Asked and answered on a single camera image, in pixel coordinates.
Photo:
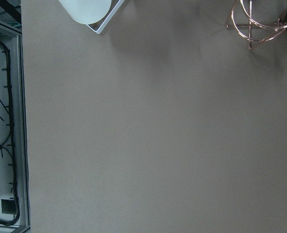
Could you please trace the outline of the white cup rack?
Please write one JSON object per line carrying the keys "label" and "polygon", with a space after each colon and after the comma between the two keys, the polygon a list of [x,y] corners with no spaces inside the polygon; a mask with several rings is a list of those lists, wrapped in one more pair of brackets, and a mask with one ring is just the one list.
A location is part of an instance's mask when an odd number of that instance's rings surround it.
{"label": "white cup rack", "polygon": [[102,31],[105,29],[107,24],[111,21],[115,13],[119,10],[119,8],[123,5],[125,0],[112,0],[111,6],[109,8],[109,11],[106,13],[106,15],[98,22],[92,23],[92,24],[86,24],[86,26],[95,32],[96,34],[101,34]]}

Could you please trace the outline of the white cup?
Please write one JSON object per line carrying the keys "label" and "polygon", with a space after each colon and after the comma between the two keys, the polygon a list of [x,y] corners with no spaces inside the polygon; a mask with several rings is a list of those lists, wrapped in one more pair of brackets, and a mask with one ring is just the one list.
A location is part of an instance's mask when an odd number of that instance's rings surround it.
{"label": "white cup", "polygon": [[59,0],[70,17],[80,24],[100,21],[109,11],[111,0]]}

